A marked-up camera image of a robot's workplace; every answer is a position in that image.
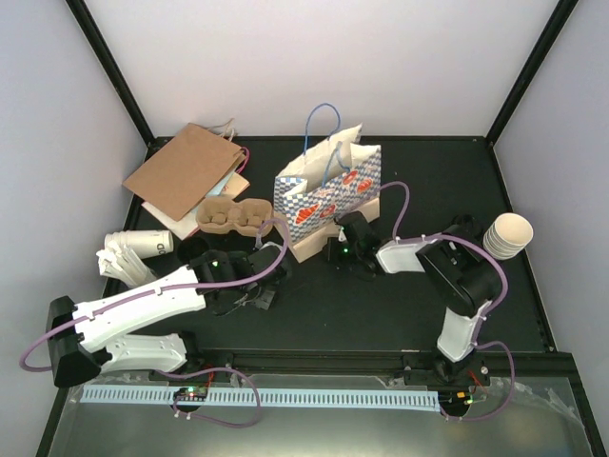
checkered gift bag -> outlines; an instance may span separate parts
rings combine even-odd
[[[361,130],[331,134],[275,177],[275,211],[285,217],[292,244],[379,195],[381,146],[359,145]]]

blue bag handle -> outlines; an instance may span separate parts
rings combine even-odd
[[[338,163],[342,169],[344,169],[347,173],[349,173],[351,171],[351,169],[349,167],[347,167],[341,160],[341,146],[342,145],[343,145],[343,142],[339,141],[336,144],[336,148],[334,148],[334,150],[330,154],[330,160],[327,161],[327,165],[325,166],[324,180],[322,181],[322,187],[325,187],[325,182],[327,181],[327,174],[330,171],[330,164],[332,163],[332,159],[334,158],[334,156],[336,156],[336,160],[338,161]]]
[[[303,148],[303,155],[306,154],[306,150],[308,149],[308,124],[311,122],[311,117],[313,117],[313,114],[315,114],[315,111],[317,111],[319,108],[323,108],[323,107],[329,107],[329,108],[334,109],[334,112],[336,112],[336,118],[337,118],[337,121],[338,121],[337,124],[336,124],[336,128],[334,130],[332,130],[330,132],[330,134],[327,135],[327,136],[332,136],[334,133],[339,131],[339,129],[341,128],[341,114],[336,109],[336,107],[334,105],[332,105],[331,103],[326,103],[326,102],[320,103],[317,107],[315,107],[313,109],[313,111],[311,111],[309,113],[308,117],[306,118],[306,125],[304,126],[304,148]]]

cardboard cup holder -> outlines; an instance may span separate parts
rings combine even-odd
[[[236,203],[227,197],[208,197],[197,209],[197,224],[205,233],[223,234],[236,230],[243,236],[256,236],[258,228],[271,217],[273,206],[257,198],[246,198]],[[266,226],[263,236],[272,229],[272,224]]]

paper cup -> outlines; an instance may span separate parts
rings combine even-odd
[[[513,212],[500,215],[482,239],[484,249],[497,260],[511,259],[533,239],[529,221]]]
[[[106,235],[104,246],[110,241],[129,246],[140,259],[156,257],[173,251],[173,237],[169,230],[117,231]]]

black tabletop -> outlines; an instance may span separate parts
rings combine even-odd
[[[273,177],[303,146],[295,138],[239,138],[251,151],[243,176],[251,183],[238,197],[272,201]],[[495,165],[494,152],[481,138],[417,139],[363,138],[363,144],[383,147],[383,182],[401,180],[411,189],[411,200],[399,235],[402,238],[435,233],[450,225],[457,214],[472,214],[488,226],[509,210]],[[373,228],[390,236],[403,204],[403,190],[381,195],[381,218]],[[162,226],[144,209],[137,229]],[[252,249],[253,238],[231,232],[206,235],[219,249]],[[281,242],[276,231],[268,237]],[[381,276],[373,282],[329,265],[321,255],[302,264],[292,262],[292,278],[281,288],[269,310],[244,307],[224,317],[206,309],[182,314],[140,330],[167,334],[189,330],[203,348],[305,349],[317,351],[387,351],[429,349],[442,329],[445,305],[423,273]],[[524,255],[503,264],[509,292],[484,324],[480,342],[499,339],[515,351],[543,351],[541,307]],[[148,264],[160,275],[180,265],[175,252]]]

